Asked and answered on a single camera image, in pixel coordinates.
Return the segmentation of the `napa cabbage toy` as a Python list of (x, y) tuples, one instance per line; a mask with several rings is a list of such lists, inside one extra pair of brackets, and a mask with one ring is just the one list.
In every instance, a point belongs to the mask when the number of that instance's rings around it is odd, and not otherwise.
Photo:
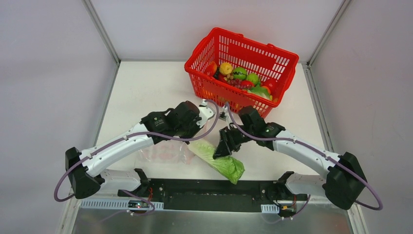
[(245, 172), (244, 164), (232, 156), (214, 159), (216, 147), (205, 139), (192, 141), (188, 149), (234, 185)]

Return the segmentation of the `clear zip top bag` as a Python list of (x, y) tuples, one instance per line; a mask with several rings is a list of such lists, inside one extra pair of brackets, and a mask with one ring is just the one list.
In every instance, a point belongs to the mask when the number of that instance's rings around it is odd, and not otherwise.
[(195, 154), (181, 141), (163, 141), (138, 151), (138, 159), (150, 163), (190, 164)]

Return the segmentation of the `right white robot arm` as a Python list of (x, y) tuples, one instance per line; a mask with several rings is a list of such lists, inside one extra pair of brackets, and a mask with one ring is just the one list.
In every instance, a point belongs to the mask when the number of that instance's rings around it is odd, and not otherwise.
[(265, 122), (252, 106), (239, 112), (241, 125), (233, 121), (227, 107), (219, 114), (227, 127), (219, 131), (220, 141), (213, 158), (219, 159), (240, 150), (243, 143), (254, 141), (259, 146), (279, 152), (305, 164), (316, 175), (286, 172), (277, 181), (277, 195), (284, 200), (297, 194), (326, 197), (335, 206), (348, 210), (366, 187), (366, 177), (355, 155), (339, 155), (321, 149), (295, 136), (275, 122)]

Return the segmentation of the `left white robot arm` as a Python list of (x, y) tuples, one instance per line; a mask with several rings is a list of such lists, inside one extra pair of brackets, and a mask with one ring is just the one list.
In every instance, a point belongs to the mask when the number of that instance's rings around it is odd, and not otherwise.
[(149, 185), (143, 172), (110, 170), (108, 167), (136, 151), (162, 141), (192, 139), (214, 117), (215, 112), (206, 102), (197, 106), (184, 101), (175, 108), (150, 112), (125, 133), (101, 145), (78, 150), (72, 147), (65, 152), (65, 170), (74, 197), (88, 198), (100, 190), (126, 190), (136, 197), (148, 193)]

